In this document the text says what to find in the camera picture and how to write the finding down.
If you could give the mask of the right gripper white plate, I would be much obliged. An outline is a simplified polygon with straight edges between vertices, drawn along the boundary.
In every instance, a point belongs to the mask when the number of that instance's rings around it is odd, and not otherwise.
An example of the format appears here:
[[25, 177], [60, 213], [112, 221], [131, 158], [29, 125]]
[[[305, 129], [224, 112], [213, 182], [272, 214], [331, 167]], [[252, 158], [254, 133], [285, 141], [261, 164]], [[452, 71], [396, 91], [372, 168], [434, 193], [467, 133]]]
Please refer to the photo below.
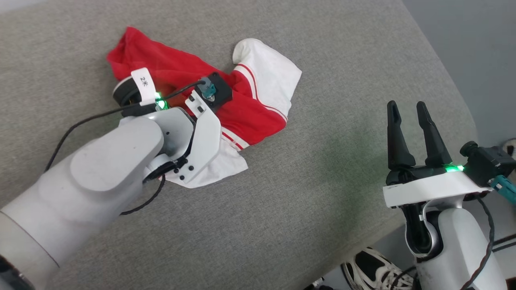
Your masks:
[[[418, 122], [423, 130], [427, 158], [425, 165], [442, 167], [453, 163], [427, 106], [423, 101], [416, 105]], [[387, 103], [387, 150], [388, 168], [396, 170], [415, 166], [415, 158], [410, 154], [401, 129], [402, 118], [394, 100]], [[462, 208], [467, 195], [478, 196], [489, 193], [489, 186], [480, 187], [465, 173], [462, 165], [445, 168], [445, 173], [414, 180], [405, 184], [383, 187], [386, 206], [402, 206], [425, 202], [428, 207], [438, 209]]]

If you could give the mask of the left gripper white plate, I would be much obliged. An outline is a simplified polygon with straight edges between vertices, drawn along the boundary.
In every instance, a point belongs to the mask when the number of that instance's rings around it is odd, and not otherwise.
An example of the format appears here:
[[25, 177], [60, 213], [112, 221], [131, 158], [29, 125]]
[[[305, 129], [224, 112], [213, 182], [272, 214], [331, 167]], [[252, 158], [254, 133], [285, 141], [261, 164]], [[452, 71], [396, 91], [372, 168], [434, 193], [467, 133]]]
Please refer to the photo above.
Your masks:
[[178, 173], [168, 172], [166, 180], [193, 189], [208, 184], [210, 165], [221, 150], [222, 127], [216, 114], [196, 91], [185, 104], [194, 114], [195, 121], [180, 107], [166, 110], [173, 114], [173, 119], [167, 122], [171, 128], [164, 131], [166, 154], [175, 163], [181, 157], [187, 160]]

